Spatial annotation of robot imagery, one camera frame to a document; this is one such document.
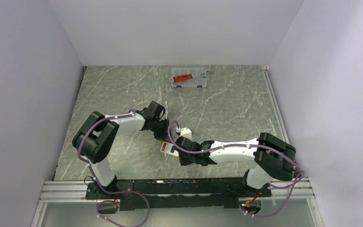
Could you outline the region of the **white remote control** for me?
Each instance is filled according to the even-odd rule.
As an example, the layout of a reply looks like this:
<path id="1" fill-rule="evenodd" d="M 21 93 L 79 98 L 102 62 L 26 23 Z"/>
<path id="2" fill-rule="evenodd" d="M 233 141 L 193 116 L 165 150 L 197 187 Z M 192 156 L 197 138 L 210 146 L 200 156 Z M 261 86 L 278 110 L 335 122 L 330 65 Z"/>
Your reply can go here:
<path id="1" fill-rule="evenodd" d="M 163 142 L 160 147 L 160 152 L 163 153 L 165 156 L 173 156 L 178 157 L 178 151 L 175 149 L 172 143 Z"/>

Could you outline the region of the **red battery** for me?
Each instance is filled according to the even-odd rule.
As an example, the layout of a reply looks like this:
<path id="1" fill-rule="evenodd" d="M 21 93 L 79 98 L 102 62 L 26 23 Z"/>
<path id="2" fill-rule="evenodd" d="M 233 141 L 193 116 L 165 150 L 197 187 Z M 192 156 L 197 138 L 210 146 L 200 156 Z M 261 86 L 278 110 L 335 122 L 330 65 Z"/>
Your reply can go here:
<path id="1" fill-rule="evenodd" d="M 169 153 L 171 151 L 171 149 L 172 149 L 172 145 L 167 142 L 164 142 L 161 146 L 161 151 L 164 153 L 166 153 L 166 152 Z"/>

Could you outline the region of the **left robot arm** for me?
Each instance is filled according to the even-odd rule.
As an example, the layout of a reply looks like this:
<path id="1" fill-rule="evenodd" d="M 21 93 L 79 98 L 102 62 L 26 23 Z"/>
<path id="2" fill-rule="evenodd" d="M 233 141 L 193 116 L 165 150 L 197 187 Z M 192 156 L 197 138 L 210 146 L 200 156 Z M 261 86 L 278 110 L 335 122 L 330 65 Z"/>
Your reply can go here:
<path id="1" fill-rule="evenodd" d="M 113 172 L 108 155 L 117 135 L 126 132 L 151 131 L 158 141 L 168 142 L 169 120 L 166 108 L 152 101 L 142 110 L 131 109 L 120 115 L 104 115 L 92 112 L 73 137 L 72 146 L 78 158 L 87 163 L 98 192 L 106 199 L 112 198 L 117 188 L 117 176 Z"/>

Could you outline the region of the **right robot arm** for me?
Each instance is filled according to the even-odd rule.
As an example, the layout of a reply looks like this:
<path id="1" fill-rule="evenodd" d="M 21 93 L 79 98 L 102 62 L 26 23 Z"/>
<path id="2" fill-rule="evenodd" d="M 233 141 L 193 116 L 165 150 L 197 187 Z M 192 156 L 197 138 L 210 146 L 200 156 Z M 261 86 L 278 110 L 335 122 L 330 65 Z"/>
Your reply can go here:
<path id="1" fill-rule="evenodd" d="M 241 184 L 242 192 L 247 196 L 255 195 L 272 180 L 291 181 L 296 169 L 295 147 L 267 132 L 261 133 L 257 139 L 239 142 L 206 140 L 197 143 L 180 136 L 171 143 L 182 166 L 251 163 L 254 167 L 248 169 Z"/>

